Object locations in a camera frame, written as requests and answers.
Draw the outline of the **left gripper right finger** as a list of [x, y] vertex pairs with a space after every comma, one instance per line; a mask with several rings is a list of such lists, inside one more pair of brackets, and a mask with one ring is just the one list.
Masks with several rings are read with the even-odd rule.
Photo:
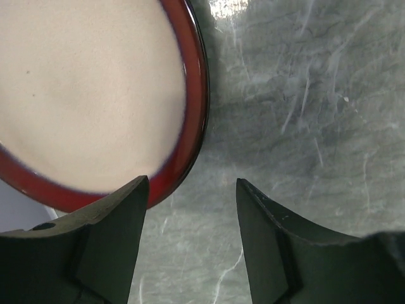
[[404, 233], [354, 237], [322, 227], [236, 183], [253, 303], [403, 303]]

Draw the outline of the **beige brown-rimmed round plate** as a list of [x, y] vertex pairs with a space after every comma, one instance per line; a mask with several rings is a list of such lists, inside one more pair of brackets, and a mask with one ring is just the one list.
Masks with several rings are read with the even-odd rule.
[[189, 1], [1, 2], [1, 180], [30, 198], [72, 212], [145, 175], [155, 206], [208, 111]]

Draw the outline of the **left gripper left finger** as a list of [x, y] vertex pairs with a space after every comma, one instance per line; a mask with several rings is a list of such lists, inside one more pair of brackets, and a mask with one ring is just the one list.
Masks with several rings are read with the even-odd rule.
[[75, 212], [1, 234], [2, 303], [126, 303], [146, 215], [140, 176]]

